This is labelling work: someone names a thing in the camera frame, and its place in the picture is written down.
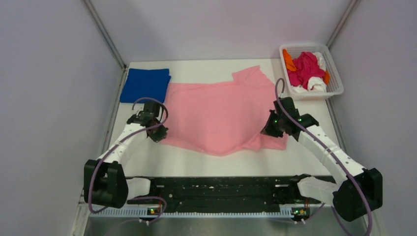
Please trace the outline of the light pink t shirt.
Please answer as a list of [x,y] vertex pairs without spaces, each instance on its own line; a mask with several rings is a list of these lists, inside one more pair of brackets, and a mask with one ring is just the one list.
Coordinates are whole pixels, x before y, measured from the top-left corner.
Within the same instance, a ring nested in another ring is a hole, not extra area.
[[165,145],[225,156],[248,149],[284,150],[287,136],[261,133],[274,108],[274,84],[253,66],[214,84],[171,83],[165,106],[169,115]]

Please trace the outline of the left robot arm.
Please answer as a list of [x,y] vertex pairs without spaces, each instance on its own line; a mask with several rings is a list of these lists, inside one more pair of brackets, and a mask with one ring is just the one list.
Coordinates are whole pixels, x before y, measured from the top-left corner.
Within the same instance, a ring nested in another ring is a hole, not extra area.
[[157,199],[158,191],[146,177],[128,178],[124,167],[140,143],[152,140],[158,143],[166,138],[167,108],[156,99],[147,98],[141,111],[135,111],[127,120],[119,137],[107,151],[84,165],[84,200],[91,213],[108,207],[121,208],[128,200],[140,197],[145,203]]

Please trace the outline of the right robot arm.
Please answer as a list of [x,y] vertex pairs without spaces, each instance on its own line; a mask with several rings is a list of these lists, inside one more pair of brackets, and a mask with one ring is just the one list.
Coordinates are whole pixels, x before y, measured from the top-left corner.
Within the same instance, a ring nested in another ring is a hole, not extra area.
[[333,182],[309,174],[290,179],[288,195],[295,203],[312,198],[334,208],[351,222],[383,205],[383,176],[376,168],[367,169],[335,144],[310,114],[300,115],[290,97],[278,98],[261,133],[293,137],[328,170]]

